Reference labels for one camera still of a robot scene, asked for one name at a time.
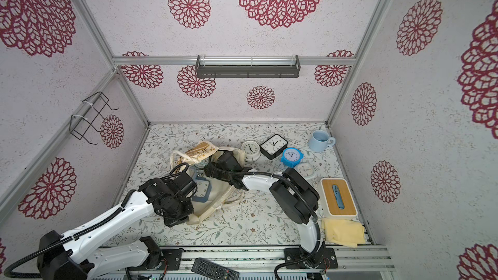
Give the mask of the beige canvas tote bag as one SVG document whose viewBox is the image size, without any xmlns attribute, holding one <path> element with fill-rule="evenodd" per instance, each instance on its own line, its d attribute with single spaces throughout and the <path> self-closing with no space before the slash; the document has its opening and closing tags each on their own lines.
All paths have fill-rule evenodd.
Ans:
<svg viewBox="0 0 498 280">
<path fill-rule="evenodd" d="M 186 224 L 197 225 L 206 220 L 236 190 L 228 182 L 210 178 L 204 174 L 204 166 L 202 164 L 207 164 L 209 159 L 212 163 L 216 163 L 225 151 L 232 151 L 237 163 L 241 167 L 245 166 L 245 153 L 241 149 L 230 146 L 218 147 L 209 141 L 200 141 L 196 146 L 186 152 L 180 150 L 173 150 L 171 152 L 170 166 L 173 168 L 181 163 L 187 163 L 189 165 L 187 173 L 197 184 L 197 192 L 191 199 L 194 211 L 189 215 Z"/>
</svg>

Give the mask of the black square alarm clock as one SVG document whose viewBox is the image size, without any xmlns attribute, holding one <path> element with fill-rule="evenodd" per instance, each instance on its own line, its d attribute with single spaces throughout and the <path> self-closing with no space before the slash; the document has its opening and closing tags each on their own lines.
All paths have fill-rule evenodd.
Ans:
<svg viewBox="0 0 498 280">
<path fill-rule="evenodd" d="M 267 159 L 275 159 L 287 147 L 288 141 L 279 134 L 274 134 L 260 145 L 260 151 Z"/>
</svg>

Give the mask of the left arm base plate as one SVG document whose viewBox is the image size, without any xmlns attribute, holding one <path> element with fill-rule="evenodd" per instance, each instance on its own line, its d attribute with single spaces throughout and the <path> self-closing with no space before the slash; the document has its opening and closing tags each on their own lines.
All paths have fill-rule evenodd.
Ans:
<svg viewBox="0 0 498 280">
<path fill-rule="evenodd" d="M 168 270 L 178 270 L 182 254 L 184 253 L 183 248 L 174 248 L 162 250 L 159 254 L 158 251 L 149 254 L 145 262 L 137 267 L 129 267 L 130 271 L 168 271 Z"/>
</svg>

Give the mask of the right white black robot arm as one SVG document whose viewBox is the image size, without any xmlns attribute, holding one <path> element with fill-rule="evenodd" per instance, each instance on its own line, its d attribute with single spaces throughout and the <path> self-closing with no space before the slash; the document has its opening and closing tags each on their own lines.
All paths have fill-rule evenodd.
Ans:
<svg viewBox="0 0 498 280">
<path fill-rule="evenodd" d="M 294 168 L 280 173 L 262 172 L 242 167 L 232 151 L 223 150 L 217 159 L 211 156 L 205 175 L 244 191 L 271 194 L 284 214 L 298 227 L 302 258 L 300 262 L 317 261 L 324 251 L 319 217 L 319 194 Z"/>
</svg>

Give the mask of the white round alarm clock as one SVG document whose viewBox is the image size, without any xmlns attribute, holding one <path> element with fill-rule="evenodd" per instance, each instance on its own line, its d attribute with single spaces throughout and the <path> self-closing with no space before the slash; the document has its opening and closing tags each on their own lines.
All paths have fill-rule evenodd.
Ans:
<svg viewBox="0 0 498 280">
<path fill-rule="evenodd" d="M 299 163 L 294 168 L 305 180 L 312 180 L 316 177 L 316 172 L 314 167 L 307 162 Z"/>
<path fill-rule="evenodd" d="M 252 163 L 261 157 L 260 146 L 256 141 L 245 141 L 241 145 L 241 150 L 245 153 L 245 161 Z"/>
</svg>

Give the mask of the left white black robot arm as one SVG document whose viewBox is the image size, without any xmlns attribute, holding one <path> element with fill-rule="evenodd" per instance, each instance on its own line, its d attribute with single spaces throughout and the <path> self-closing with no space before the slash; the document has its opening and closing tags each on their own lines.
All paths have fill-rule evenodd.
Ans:
<svg viewBox="0 0 498 280">
<path fill-rule="evenodd" d="M 193 214 L 197 184 L 181 163 L 167 176 L 153 178 L 127 193 L 122 203 L 93 220 L 62 234 L 51 231 L 40 239 L 38 251 L 4 270 L 12 279 L 88 279 L 105 258 L 96 250 L 131 224 L 158 215 L 167 227 L 185 223 Z"/>
</svg>

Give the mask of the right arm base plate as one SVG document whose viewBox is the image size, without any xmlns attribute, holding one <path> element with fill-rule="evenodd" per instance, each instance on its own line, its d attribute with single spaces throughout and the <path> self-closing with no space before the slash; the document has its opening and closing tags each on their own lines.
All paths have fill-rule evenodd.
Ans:
<svg viewBox="0 0 498 280">
<path fill-rule="evenodd" d="M 286 269 L 337 269 L 338 260 L 333 248 L 323 248 L 317 254 L 306 261 L 295 263 L 298 259 L 306 256 L 306 253 L 301 248 L 286 248 L 284 250 L 284 258 L 286 263 L 292 263 L 286 266 Z"/>
</svg>

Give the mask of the blue twin bell alarm clock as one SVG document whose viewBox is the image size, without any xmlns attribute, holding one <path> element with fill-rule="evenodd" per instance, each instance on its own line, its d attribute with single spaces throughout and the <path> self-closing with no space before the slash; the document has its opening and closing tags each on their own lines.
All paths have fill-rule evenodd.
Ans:
<svg viewBox="0 0 498 280">
<path fill-rule="evenodd" d="M 292 147 L 286 148 L 281 155 L 281 162 L 290 168 L 294 168 L 299 165 L 303 160 L 303 153 Z"/>
</svg>

